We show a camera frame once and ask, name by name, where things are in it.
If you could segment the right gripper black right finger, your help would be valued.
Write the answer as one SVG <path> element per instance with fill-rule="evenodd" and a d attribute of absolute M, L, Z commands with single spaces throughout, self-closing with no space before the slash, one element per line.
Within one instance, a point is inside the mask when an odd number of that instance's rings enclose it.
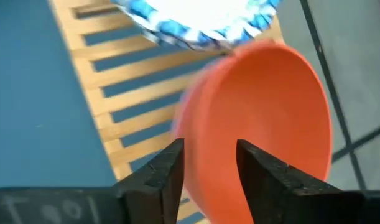
<path fill-rule="evenodd" d="M 243 139 L 236 160 L 255 224 L 380 224 L 380 190 L 340 190 Z"/>

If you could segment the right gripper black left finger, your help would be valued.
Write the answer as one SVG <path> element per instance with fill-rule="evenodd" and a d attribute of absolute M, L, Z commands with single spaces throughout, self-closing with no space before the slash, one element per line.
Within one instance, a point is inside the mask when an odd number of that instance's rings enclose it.
<path fill-rule="evenodd" d="M 0 188 L 0 224 L 176 224 L 184 154 L 176 139 L 111 187 Z"/>

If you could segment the red plastic bowl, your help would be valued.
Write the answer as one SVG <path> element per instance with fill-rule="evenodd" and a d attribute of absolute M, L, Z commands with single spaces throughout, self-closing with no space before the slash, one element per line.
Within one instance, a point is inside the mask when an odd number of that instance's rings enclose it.
<path fill-rule="evenodd" d="M 211 224 L 253 224 L 236 164 L 239 139 L 320 179 L 332 124 L 322 83 L 295 49 L 253 42 L 194 77 L 172 125 L 185 141 L 184 185 Z"/>

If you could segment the wooden slatted shelf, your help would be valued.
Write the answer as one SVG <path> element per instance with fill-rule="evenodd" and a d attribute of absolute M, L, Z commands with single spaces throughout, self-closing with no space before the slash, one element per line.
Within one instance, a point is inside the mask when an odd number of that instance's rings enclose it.
<path fill-rule="evenodd" d="M 124 121 L 113 113 L 183 93 L 196 72 L 107 96 L 107 87 L 194 65 L 250 39 L 279 40 L 282 0 L 49 0 L 117 178 L 166 146 L 168 131 L 127 145 L 123 137 L 170 121 L 172 103 Z"/>

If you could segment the blue-grey table mat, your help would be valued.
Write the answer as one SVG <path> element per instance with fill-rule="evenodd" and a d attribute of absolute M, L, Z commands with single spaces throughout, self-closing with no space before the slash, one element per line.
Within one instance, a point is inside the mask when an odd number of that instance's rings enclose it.
<path fill-rule="evenodd" d="M 116 84 L 105 93 L 196 72 L 215 58 Z M 178 103 L 180 95 L 115 112 L 113 120 Z M 131 146 L 170 132 L 171 122 L 123 142 Z M 131 162 L 132 171 L 164 147 Z M 117 180 L 49 0 L 0 0 L 0 188 L 111 187 Z"/>

